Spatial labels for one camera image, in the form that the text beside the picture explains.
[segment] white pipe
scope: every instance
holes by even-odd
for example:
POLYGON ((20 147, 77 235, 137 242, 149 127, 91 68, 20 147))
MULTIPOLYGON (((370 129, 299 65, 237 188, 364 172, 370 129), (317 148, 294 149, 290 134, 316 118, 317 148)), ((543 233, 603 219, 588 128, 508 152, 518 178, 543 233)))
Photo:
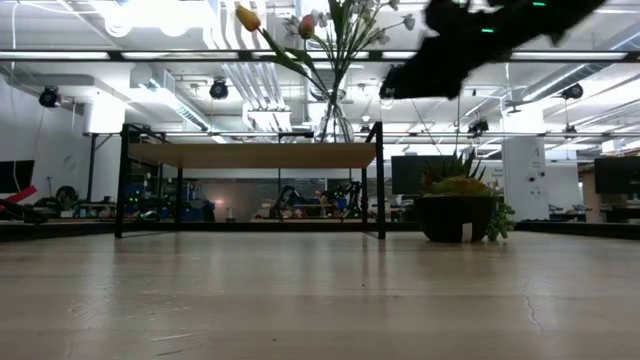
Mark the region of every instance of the white pipe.
POLYGON ((122 49, 122 46, 118 45, 115 41, 111 40, 111 37, 105 31, 93 25, 93 23, 87 20, 87 18, 85 18, 84 15, 78 14, 76 10, 71 5, 69 5, 69 3, 67 3, 66 0, 56 0, 56 2, 62 5, 62 7, 64 7, 65 9, 69 11, 73 11, 73 15, 78 20, 82 21, 85 25, 87 25, 91 30, 93 30, 94 33, 96 33, 96 35, 100 36, 102 40, 106 41, 114 49, 118 49, 118 50, 122 49))

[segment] white column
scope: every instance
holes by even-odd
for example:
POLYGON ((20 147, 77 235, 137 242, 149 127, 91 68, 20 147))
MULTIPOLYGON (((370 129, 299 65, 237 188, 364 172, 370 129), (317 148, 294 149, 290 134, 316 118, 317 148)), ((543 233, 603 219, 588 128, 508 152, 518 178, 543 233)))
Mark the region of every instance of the white column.
MULTIPOLYGON (((503 118, 505 132, 545 131, 541 108, 526 106, 503 118)), ((514 137, 502 142, 505 201, 515 211, 512 220, 549 219, 544 139, 514 137)))
POLYGON ((516 211, 512 220, 549 219, 543 139, 505 139, 502 165, 505 201, 516 211))
MULTIPOLYGON (((125 105, 121 101, 100 99, 95 103, 85 104, 84 116, 86 132, 120 132, 124 124, 125 105)), ((104 139, 106 138, 98 138, 97 143, 101 143, 104 139)), ((116 199, 120 171, 120 144, 120 136, 113 136, 96 151, 92 201, 102 200, 105 196, 110 196, 114 201, 116 199)))

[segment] tulip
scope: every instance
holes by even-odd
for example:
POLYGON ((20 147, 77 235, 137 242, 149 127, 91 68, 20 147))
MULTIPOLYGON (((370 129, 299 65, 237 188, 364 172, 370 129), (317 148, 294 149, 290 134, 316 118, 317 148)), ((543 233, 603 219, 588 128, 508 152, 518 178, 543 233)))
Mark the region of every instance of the tulip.
POLYGON ((240 20, 242 26, 244 26, 244 28, 249 32, 254 32, 260 27, 260 19, 258 19, 256 14, 247 10, 242 5, 239 5, 236 8, 236 17, 238 18, 238 20, 240 20))
POLYGON ((313 19, 313 15, 307 15, 302 18, 302 21, 300 21, 300 26, 298 27, 298 34, 300 34, 300 37, 302 38, 302 40, 311 39, 311 37, 313 37, 314 35, 315 27, 316 27, 316 23, 315 23, 315 20, 313 19))

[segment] cable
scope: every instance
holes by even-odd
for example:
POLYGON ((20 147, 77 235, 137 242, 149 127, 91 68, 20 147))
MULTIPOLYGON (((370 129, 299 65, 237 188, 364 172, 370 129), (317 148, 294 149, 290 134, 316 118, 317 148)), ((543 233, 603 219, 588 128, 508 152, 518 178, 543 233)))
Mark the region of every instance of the cable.
MULTIPOLYGON (((20 2, 17 2, 15 5, 13 5, 13 9, 11 10, 11 31, 12 31, 12 44, 13 44, 13 49, 16 49, 16 10, 18 10, 18 6, 20 6, 20 2)), ((15 61, 11 62, 11 72, 9 73, 10 75, 10 84, 9 84, 9 97, 11 100, 11 115, 12 115, 12 120, 16 121, 16 105, 14 104, 13 101, 13 85, 14 85, 14 78, 15 76, 13 75, 13 70, 15 69, 16 63, 15 61)), ((16 184, 16 192, 20 192, 20 183, 18 182, 18 176, 16 175, 17 169, 18 169, 18 157, 17 157, 17 151, 15 154, 15 160, 13 160, 13 181, 16 184)))
POLYGON ((431 143, 436 147, 436 150, 438 150, 438 153, 442 156, 442 152, 440 151, 440 148, 438 148, 438 144, 436 144, 436 141, 433 139, 433 136, 431 136, 431 131, 429 131, 429 128, 424 123, 424 120, 422 120, 422 116, 420 115, 420 111, 418 111, 416 102, 413 99, 411 99, 411 103, 413 104, 413 108, 416 109, 416 114, 418 115, 418 118, 420 118, 420 122, 422 123, 422 125, 424 125, 424 129, 427 131, 427 134, 429 135, 429 139, 431 139, 431 143))
POLYGON ((22 4, 22 5, 28 5, 28 6, 32 6, 32 7, 34 7, 34 8, 38 8, 38 9, 45 10, 45 11, 49 11, 49 12, 56 13, 56 14, 90 15, 90 14, 99 14, 99 13, 100 13, 100 12, 95 11, 95 10, 93 10, 93 11, 68 11, 68 10, 56 10, 56 9, 48 8, 48 7, 45 7, 45 6, 42 6, 42 5, 33 4, 33 3, 28 3, 28 2, 25 2, 25 3, 20 3, 20 2, 18 2, 16 5, 20 5, 20 4, 22 4))
POLYGON ((42 130, 42 123, 44 122, 44 111, 45 107, 42 107, 42 115, 40 116, 40 125, 38 125, 38 132, 36 133, 36 143, 33 148, 33 161, 36 160, 36 155, 38 154, 38 140, 40 139, 40 132, 42 130))

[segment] floor crack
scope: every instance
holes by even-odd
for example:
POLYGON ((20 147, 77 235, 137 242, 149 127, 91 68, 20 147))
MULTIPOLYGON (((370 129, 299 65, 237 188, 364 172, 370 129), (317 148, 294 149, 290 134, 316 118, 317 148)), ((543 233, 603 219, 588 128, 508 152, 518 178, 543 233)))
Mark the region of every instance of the floor crack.
POLYGON ((533 323, 536 324, 536 326, 538 326, 538 330, 540 330, 540 334, 542 334, 543 332, 542 325, 540 325, 540 322, 536 318, 536 310, 533 308, 533 306, 531 306, 531 299, 529 298, 529 296, 527 296, 527 293, 525 290, 522 290, 520 294, 522 294, 522 296, 524 296, 524 298, 527 300, 527 307, 529 308, 529 310, 531 310, 531 313, 529 314, 529 318, 531 318, 531 321, 533 321, 533 323))

